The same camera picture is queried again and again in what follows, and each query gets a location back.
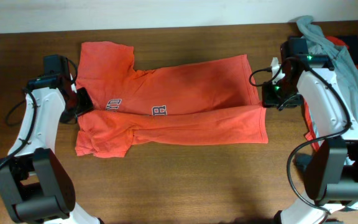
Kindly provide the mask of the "orange red printed t-shirt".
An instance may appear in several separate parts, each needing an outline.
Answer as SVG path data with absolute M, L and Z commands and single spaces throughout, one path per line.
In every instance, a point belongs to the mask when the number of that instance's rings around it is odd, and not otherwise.
M 135 70 L 134 62 L 133 47 L 82 44 L 76 83 L 94 110 L 78 119 L 78 156 L 124 157 L 148 142 L 267 143 L 265 108 L 249 83 L 247 55 L 155 70 Z

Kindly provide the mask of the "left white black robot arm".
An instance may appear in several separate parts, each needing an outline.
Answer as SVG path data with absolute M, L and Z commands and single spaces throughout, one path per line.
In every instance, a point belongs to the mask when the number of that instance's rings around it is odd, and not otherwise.
M 24 88 L 21 128 L 0 159 L 0 196 L 15 223 L 101 223 L 77 202 L 69 175 L 55 155 L 58 125 L 93 111 L 85 88 L 76 87 L 76 65 L 62 55 L 44 57 L 44 72 Z

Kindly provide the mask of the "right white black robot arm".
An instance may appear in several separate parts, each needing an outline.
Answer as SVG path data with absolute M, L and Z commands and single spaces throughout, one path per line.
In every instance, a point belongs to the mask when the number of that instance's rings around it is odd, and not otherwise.
M 305 39 L 290 38 L 280 47 L 261 84 L 265 108 L 307 104 L 319 135 L 288 156 L 287 178 L 297 200 L 274 223 L 327 223 L 330 214 L 358 210 L 358 121 L 337 82 L 327 55 L 311 54 Z

